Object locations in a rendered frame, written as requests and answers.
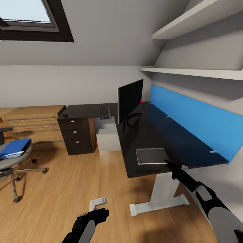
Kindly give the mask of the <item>swivel chair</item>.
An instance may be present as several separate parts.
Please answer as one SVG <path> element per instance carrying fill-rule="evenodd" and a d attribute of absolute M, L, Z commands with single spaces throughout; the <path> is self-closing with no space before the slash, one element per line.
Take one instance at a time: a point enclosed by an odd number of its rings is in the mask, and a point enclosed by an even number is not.
<path fill-rule="evenodd" d="M 10 143 L 4 141 L 4 132 L 9 132 L 13 130 L 12 127 L 7 128 L 0 128 L 0 152 Z M 35 171 L 35 170 L 43 170 L 43 173 L 46 173 L 47 170 L 44 168 L 39 169 L 25 169 L 25 170 L 19 170 L 22 166 L 24 166 L 26 163 L 32 160 L 33 163 L 36 163 L 37 159 L 30 159 L 23 164 L 22 161 L 30 154 L 33 147 L 33 143 L 30 142 L 30 144 L 27 146 L 27 148 L 24 150 L 24 152 L 21 154 L 21 156 L 13 157 L 13 158 L 5 158 L 0 159 L 0 184 L 4 182 L 8 177 L 12 176 L 12 185 L 13 185 L 13 191 L 15 199 L 14 202 L 18 202 L 21 198 L 17 196 L 17 190 L 16 190 L 16 184 L 15 181 L 19 181 L 20 178 L 17 173 L 20 172 L 29 172 L 29 171 Z"/>

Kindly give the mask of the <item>folder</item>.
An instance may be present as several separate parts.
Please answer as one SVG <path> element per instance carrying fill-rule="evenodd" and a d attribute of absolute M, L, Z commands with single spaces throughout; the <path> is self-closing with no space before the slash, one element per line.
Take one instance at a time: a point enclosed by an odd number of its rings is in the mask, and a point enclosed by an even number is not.
<path fill-rule="evenodd" d="M 19 139 L 10 142 L 1 152 L 0 152 L 0 159 L 5 158 L 13 158 L 17 156 L 21 156 L 22 153 L 19 154 L 13 154 L 18 152 L 24 152 L 24 150 L 27 148 L 27 146 L 30 144 L 32 139 Z M 13 154 L 13 155 L 9 155 Z M 8 155 L 8 156 L 6 156 Z"/>

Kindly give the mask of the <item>notebook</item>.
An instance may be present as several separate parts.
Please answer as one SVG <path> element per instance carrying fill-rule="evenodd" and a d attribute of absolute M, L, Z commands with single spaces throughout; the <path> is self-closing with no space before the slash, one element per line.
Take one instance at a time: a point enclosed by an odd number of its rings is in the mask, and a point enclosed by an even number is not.
<path fill-rule="evenodd" d="M 169 160 L 164 148 L 136 149 L 138 164 L 166 164 Z"/>

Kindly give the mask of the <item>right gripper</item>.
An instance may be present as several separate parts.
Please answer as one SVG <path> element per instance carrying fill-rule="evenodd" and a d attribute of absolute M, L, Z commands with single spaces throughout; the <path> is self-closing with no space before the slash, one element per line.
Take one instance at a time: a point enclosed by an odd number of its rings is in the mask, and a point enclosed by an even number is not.
<path fill-rule="evenodd" d="M 175 165 L 174 163 L 171 163 L 168 160 L 165 160 L 167 167 L 173 172 L 172 173 L 172 179 L 178 179 L 184 186 L 187 180 L 192 178 L 190 175 L 188 175 L 185 171 L 181 169 L 182 165 L 178 164 Z"/>

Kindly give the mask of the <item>keyboard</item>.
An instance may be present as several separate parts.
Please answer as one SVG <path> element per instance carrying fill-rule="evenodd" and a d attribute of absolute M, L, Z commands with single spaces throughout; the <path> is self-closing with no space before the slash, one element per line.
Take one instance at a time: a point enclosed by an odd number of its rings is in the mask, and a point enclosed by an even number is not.
<path fill-rule="evenodd" d="M 100 107 L 100 120 L 112 120 L 109 107 Z"/>

